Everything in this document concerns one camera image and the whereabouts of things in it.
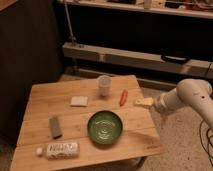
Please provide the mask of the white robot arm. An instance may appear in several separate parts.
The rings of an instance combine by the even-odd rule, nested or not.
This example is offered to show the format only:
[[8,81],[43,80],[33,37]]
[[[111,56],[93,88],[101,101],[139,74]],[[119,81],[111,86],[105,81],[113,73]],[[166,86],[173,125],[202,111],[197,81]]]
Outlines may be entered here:
[[213,130],[213,87],[208,81],[201,79],[184,79],[169,92],[156,98],[138,98],[136,106],[154,106],[160,113],[169,113],[185,106],[193,108]]

